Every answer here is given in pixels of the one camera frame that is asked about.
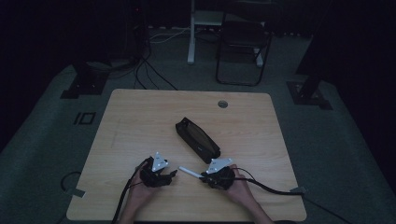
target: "black stand base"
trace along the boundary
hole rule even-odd
[[[288,88],[296,105],[318,105],[320,109],[332,110],[332,106],[329,101],[325,100],[318,89],[318,85],[315,88],[310,85],[308,80],[305,83],[302,82],[287,82]]]
[[[77,99],[80,95],[100,95],[106,85],[109,73],[96,73],[85,64],[73,64],[77,75],[69,90],[64,91],[61,99]]]

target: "black chair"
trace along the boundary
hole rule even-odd
[[[252,0],[234,0],[224,8],[223,18],[219,32],[219,45],[217,50],[216,80],[219,83],[256,86],[262,81],[264,66],[267,61],[269,48],[274,32],[282,18],[283,8],[277,3],[271,1],[252,1]],[[254,81],[241,82],[238,80],[225,80],[219,74],[219,64],[223,45],[228,49],[251,49],[249,53],[253,56],[253,61],[261,55],[265,49],[262,60],[260,75],[254,77]]]

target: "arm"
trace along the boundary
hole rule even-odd
[[[240,175],[239,171],[235,169],[236,165],[231,165],[230,168],[233,169],[236,178],[245,178],[244,175]],[[235,203],[244,206],[253,215],[256,224],[274,223],[262,209],[262,206],[256,202],[247,181],[235,180],[230,188],[224,191],[224,194]]]
[[[131,182],[128,199],[120,216],[119,224],[132,224],[139,210],[160,188],[149,188],[140,179],[140,170]]]

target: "desk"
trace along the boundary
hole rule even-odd
[[[221,108],[218,102],[226,101]],[[113,91],[67,211],[72,220],[110,220],[134,168],[158,151],[169,161],[163,174],[178,166],[201,173],[208,167],[177,135],[184,117],[199,125],[232,158],[270,188],[290,190],[297,181],[272,105],[265,93],[213,91]],[[279,196],[250,185],[274,220],[306,218],[300,196]],[[250,221],[248,213],[217,189],[177,172],[136,217],[140,221]]]
[[[190,44],[187,64],[195,62],[195,25],[221,26],[223,13],[221,11],[195,10],[195,0],[191,0],[191,17],[190,17]],[[262,56],[256,58],[258,67],[262,67]]]

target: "black case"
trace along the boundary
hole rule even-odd
[[[191,120],[184,118],[177,123],[176,131],[206,164],[220,156],[218,145]]]

